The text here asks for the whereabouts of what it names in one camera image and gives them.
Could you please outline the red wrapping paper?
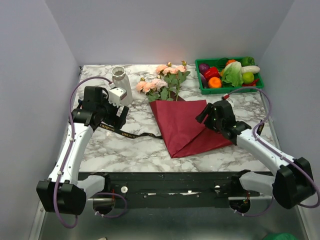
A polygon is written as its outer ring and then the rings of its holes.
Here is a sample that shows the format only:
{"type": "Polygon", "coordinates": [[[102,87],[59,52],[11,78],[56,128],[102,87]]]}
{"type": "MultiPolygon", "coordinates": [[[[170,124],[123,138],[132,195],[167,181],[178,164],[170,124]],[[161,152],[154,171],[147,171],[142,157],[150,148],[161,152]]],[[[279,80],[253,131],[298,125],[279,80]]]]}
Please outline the red wrapping paper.
{"type": "Polygon", "coordinates": [[[150,103],[151,110],[170,157],[183,158],[230,146],[221,134],[196,121],[207,106],[206,100],[150,103]]]}

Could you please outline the black ribbon with gold text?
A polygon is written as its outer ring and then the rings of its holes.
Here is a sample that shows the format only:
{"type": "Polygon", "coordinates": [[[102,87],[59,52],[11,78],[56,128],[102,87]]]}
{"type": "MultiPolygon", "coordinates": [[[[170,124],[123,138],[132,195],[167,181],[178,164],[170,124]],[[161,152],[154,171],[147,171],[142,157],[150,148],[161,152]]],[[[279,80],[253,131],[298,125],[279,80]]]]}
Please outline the black ribbon with gold text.
{"type": "MultiPolygon", "coordinates": [[[[258,128],[257,128],[257,134],[260,136],[262,131],[263,131],[263,128],[265,126],[265,123],[261,120],[260,123],[258,124],[258,128]]],[[[99,128],[102,128],[102,129],[105,129],[105,130],[108,130],[108,131],[111,131],[113,133],[116,133],[118,135],[122,135],[126,138],[130,138],[130,139],[136,139],[136,138],[139,138],[139,137],[152,137],[152,138],[156,138],[156,139],[160,139],[162,140],[163,139],[163,136],[162,135],[155,135],[153,133],[150,133],[150,132],[143,132],[141,134],[134,134],[134,133],[129,133],[129,132],[126,132],[126,131],[123,131],[123,130],[120,130],[120,129],[116,129],[110,125],[107,125],[105,123],[100,123],[98,125],[99,128]]]]}

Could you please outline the pink artificial flower bunch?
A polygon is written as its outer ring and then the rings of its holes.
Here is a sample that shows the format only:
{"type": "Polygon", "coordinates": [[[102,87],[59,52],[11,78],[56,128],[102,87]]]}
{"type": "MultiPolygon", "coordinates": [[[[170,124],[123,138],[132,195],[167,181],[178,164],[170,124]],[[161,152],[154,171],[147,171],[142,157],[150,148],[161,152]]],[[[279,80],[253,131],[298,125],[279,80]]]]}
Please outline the pink artificial flower bunch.
{"type": "Polygon", "coordinates": [[[136,85],[136,90],[147,96],[148,101],[178,101],[181,84],[191,73],[188,70],[187,62],[182,61],[181,65],[173,66],[171,62],[157,66],[156,78],[146,81],[143,77],[136,85]]]}

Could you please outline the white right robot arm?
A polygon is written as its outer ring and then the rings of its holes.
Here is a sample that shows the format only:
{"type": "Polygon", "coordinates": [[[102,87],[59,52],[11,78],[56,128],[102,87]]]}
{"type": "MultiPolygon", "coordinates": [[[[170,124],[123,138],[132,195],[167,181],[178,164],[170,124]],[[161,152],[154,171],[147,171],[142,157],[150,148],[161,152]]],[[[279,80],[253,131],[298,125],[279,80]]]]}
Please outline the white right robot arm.
{"type": "Polygon", "coordinates": [[[294,158],[280,151],[257,135],[257,131],[250,125],[237,121],[227,100],[208,103],[195,119],[252,154],[272,173],[264,175],[248,170],[239,172],[230,183],[230,191],[234,195],[241,196],[247,191],[254,191],[271,196],[283,208],[291,209],[320,193],[308,160],[294,158]]]}

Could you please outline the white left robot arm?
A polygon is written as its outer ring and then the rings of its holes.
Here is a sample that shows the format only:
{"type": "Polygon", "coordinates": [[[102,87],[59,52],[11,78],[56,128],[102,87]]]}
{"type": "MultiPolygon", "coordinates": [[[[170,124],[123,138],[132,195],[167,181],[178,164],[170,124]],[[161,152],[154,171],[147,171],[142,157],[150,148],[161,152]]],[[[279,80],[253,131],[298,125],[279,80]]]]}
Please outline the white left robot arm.
{"type": "Polygon", "coordinates": [[[67,139],[62,152],[47,180],[38,182],[36,192],[46,212],[80,215],[89,198],[97,194],[104,198],[110,194],[111,185],[102,175],[90,175],[79,180],[80,165],[85,149],[94,131],[101,123],[120,129],[126,123],[128,107],[117,115],[125,89],[105,89],[86,86],[84,98],[71,111],[67,139]]]}

